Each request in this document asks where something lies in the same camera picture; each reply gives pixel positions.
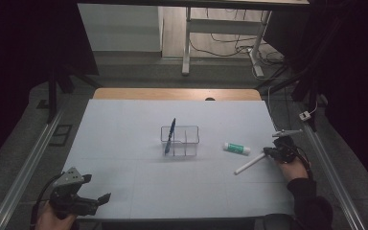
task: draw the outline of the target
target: wall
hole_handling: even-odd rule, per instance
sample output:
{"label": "wall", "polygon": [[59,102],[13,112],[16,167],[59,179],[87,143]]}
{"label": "wall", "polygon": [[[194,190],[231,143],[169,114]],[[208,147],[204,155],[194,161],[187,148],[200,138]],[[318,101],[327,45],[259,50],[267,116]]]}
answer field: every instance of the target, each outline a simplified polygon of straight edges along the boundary
{"label": "wall", "polygon": [[160,52],[159,7],[79,4],[93,51]]}

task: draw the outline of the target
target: gray floor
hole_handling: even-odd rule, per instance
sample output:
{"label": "gray floor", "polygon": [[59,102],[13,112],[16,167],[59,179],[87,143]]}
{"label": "gray floor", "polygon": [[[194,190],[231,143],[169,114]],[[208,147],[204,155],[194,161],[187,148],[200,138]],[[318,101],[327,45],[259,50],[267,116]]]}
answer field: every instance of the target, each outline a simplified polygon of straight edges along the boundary
{"label": "gray floor", "polygon": [[[251,75],[250,61],[242,60],[195,59],[192,62],[191,75],[186,78],[181,76],[179,60],[97,54],[97,62],[101,76],[95,77],[95,80],[107,87],[253,88],[261,82]],[[275,66],[266,67],[264,72],[269,75],[275,68]],[[64,146],[49,145],[46,148],[25,193],[11,215],[7,229],[26,229],[28,227],[31,208],[38,193],[47,180],[62,170],[83,111],[94,93],[94,89],[85,82],[74,77],[72,79],[76,85],[73,94],[63,95],[58,92],[60,100],[67,97],[70,100],[59,121],[60,125],[71,126],[70,136]],[[297,129],[302,125],[297,115],[300,107],[304,105],[289,99],[288,94],[291,90],[292,86],[270,96],[269,107],[277,128]],[[37,105],[41,100],[47,100],[47,96],[46,83],[31,91],[28,108],[5,145],[0,149],[0,204],[36,142],[38,134],[45,126],[48,111],[44,108],[38,109]],[[317,109],[318,134],[368,229],[368,173],[355,154],[329,125],[324,116],[324,109],[322,104]],[[314,176],[318,182],[318,193],[326,197],[333,205],[333,228],[351,229],[316,159],[307,135],[296,135],[294,140],[309,154]],[[62,141],[61,137],[51,139],[52,144]],[[91,229],[93,226],[94,223],[83,223],[81,229]]]}

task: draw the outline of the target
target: cable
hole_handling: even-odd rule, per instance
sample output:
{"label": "cable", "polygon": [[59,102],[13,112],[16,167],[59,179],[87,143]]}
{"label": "cable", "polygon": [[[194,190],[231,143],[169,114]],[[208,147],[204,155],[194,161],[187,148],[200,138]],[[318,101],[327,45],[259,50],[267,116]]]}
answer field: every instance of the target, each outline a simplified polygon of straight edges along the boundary
{"label": "cable", "polygon": [[215,54],[215,53],[212,53],[212,52],[209,52],[209,51],[206,51],[206,50],[199,50],[197,49],[194,45],[193,45],[193,42],[191,42],[191,39],[190,39],[190,45],[196,50],[196,51],[199,51],[199,52],[204,52],[204,53],[207,53],[207,54],[210,54],[210,55],[214,55],[214,56],[218,56],[218,57],[231,57],[231,56],[235,56],[237,54],[239,54],[243,49],[237,51],[236,53],[234,54],[231,54],[231,55],[219,55],[219,54]]}
{"label": "cable", "polygon": [[292,130],[291,128],[291,120],[289,119],[289,109],[288,109],[288,100],[287,100],[287,91],[285,88],[285,100],[286,100],[286,108],[287,108],[287,120],[288,120],[288,127],[290,130]]}
{"label": "cable", "polygon": [[315,101],[315,109],[312,112],[310,112],[310,114],[312,114],[313,112],[315,112],[315,110],[316,110],[317,107],[318,107],[318,101]]}
{"label": "cable", "polygon": [[268,113],[269,113],[269,115],[270,115],[271,122],[272,122],[272,123],[273,123],[273,125],[274,125],[274,129],[277,131],[277,130],[279,130],[279,129],[277,128],[276,124],[274,123],[273,116],[272,116],[272,114],[271,114],[271,105],[270,105],[270,88],[271,88],[271,87],[272,87],[272,86],[268,87],[268,94],[267,94]]}
{"label": "cable", "polygon": [[64,174],[58,174],[53,176],[44,186],[43,190],[41,190],[40,194],[38,195],[38,198],[35,202],[35,205],[32,208],[32,215],[31,215],[31,224],[30,224],[30,230],[34,230],[35,229],[35,224],[37,223],[37,212],[38,212],[38,206],[40,205],[40,202],[42,201],[42,197],[44,195],[44,193],[46,192],[47,188],[57,179],[59,179],[62,175]]}
{"label": "cable", "polygon": [[219,41],[219,42],[237,42],[237,41],[246,41],[246,40],[253,40],[253,39],[256,39],[256,37],[250,37],[250,38],[244,38],[244,39],[239,39],[239,40],[218,40],[216,38],[214,38],[213,34],[211,34],[211,38],[214,40],[214,41]]}

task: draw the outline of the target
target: white table surface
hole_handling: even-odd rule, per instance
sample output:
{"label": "white table surface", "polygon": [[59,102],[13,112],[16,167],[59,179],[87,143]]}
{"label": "white table surface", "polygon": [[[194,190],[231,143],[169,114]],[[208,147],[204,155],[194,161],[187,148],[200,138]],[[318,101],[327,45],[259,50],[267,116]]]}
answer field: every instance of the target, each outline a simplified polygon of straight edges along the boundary
{"label": "white table surface", "polygon": [[[166,157],[160,127],[199,126],[196,156]],[[112,193],[86,219],[200,219],[292,214],[280,170],[264,158],[234,170],[273,147],[265,102],[91,100],[64,170],[92,174],[79,196]],[[251,148],[224,151],[224,142]]]}

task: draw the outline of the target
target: white tube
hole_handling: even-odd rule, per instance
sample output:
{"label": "white tube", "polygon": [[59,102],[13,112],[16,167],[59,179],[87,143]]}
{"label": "white tube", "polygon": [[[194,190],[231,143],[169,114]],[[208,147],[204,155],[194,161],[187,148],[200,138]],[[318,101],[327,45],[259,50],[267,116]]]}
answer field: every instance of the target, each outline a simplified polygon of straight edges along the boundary
{"label": "white tube", "polygon": [[241,173],[245,169],[251,167],[252,165],[254,165],[255,163],[257,163],[258,161],[262,160],[264,157],[265,157],[265,154],[264,153],[258,155],[255,159],[249,161],[247,164],[245,164],[242,167],[240,167],[237,170],[235,170],[234,174],[237,175],[237,174]]}

